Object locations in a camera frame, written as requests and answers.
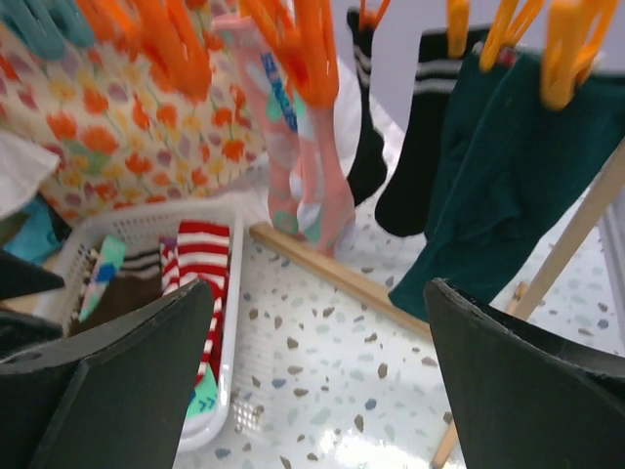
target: floral fabric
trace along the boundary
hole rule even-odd
[[[123,43],[68,44],[60,62],[46,63],[0,30],[0,126],[59,155],[41,192],[70,225],[128,205],[206,196],[263,150],[229,52],[207,29],[235,1],[187,6],[213,72],[202,103],[176,93]]]

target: brown sock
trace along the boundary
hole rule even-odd
[[[83,321],[72,319],[69,336],[116,320],[161,297],[158,250],[127,254],[117,277],[110,281],[98,306]]]
[[[84,322],[71,321],[69,336],[121,318],[160,296],[160,275],[150,278],[116,277],[110,281],[98,306]]]

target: wooden rod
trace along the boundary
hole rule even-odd
[[[508,308],[506,308],[506,313],[509,315],[515,316],[515,309],[519,304],[519,301],[527,291],[527,283],[521,282],[517,286],[515,290],[515,294],[512,297],[512,301],[508,304]],[[430,463],[431,469],[442,469],[442,467],[447,463],[447,459],[449,459],[449,455],[456,447],[458,443],[458,430],[456,430],[456,422],[451,420],[449,423],[449,427],[447,427],[447,431],[445,432],[442,440],[440,441],[440,445],[438,445],[437,452],[432,458],[432,462]]]
[[[389,300],[389,291],[380,283],[353,271],[334,259],[319,254],[302,242],[279,232],[268,223],[250,228],[250,235],[269,249],[311,271],[372,310],[378,311],[406,329],[432,340],[430,326],[397,308]]]
[[[625,184],[625,141],[599,174],[523,295],[515,316],[527,320]]]

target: black plastic object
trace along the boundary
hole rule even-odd
[[[0,301],[64,286],[62,277],[0,249]]]
[[[0,364],[7,469],[171,469],[213,313],[197,280]]]
[[[55,322],[0,309],[0,360],[26,347],[62,337],[63,328]]]
[[[427,284],[425,299],[468,469],[625,467],[625,359],[441,279]]]

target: terrazzo floor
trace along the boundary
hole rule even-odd
[[[265,166],[248,177],[258,187]],[[358,239],[341,260],[391,287],[424,240],[385,234],[374,206],[358,209]],[[544,236],[496,307],[505,309],[519,281],[531,281],[575,208]],[[450,417],[432,344],[249,237],[243,259],[229,419],[216,440],[179,455],[174,467],[427,469]],[[530,321],[625,354],[597,229]],[[445,467],[465,467],[459,448]]]

